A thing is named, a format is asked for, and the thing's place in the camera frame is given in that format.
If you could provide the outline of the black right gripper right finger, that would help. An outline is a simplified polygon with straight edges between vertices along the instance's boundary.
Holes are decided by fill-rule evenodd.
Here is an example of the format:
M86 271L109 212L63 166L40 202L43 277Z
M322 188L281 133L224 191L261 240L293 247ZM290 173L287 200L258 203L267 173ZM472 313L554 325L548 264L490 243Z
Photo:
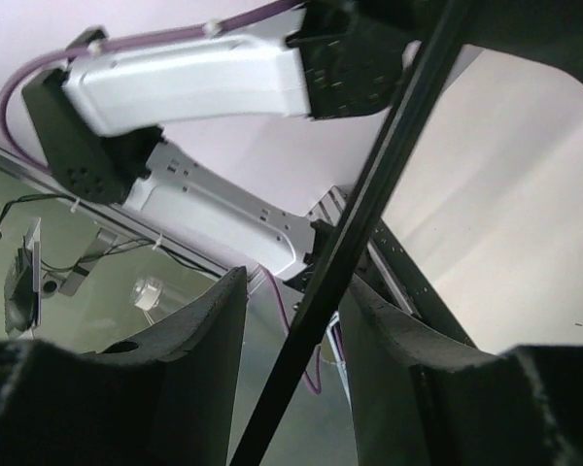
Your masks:
M340 312L362 465L583 465L583 346L493 355L353 280Z

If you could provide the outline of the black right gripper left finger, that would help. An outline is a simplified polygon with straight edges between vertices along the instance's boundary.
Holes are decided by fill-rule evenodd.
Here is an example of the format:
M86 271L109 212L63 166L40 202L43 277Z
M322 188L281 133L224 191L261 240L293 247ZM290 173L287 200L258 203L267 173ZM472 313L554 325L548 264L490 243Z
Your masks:
M247 272L102 352L0 341L0 465L223 465Z

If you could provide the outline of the beige folding umbrella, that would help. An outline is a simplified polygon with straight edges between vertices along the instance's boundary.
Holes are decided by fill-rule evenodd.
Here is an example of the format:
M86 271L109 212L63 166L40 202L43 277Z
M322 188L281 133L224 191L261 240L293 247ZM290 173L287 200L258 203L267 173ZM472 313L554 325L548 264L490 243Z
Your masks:
M534 60L583 33L583 1L363 1L355 12L421 40L326 244L290 333L233 454L258 465L353 276L464 44Z

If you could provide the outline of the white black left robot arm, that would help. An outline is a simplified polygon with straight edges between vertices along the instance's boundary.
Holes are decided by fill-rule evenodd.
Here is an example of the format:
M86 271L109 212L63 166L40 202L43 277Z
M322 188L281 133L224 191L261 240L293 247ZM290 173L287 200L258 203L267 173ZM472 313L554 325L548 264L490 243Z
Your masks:
M328 228L276 209L191 159L167 123L384 110L408 37L358 1L277 1L258 14L126 46L82 34L21 90L53 177L160 231L305 283Z

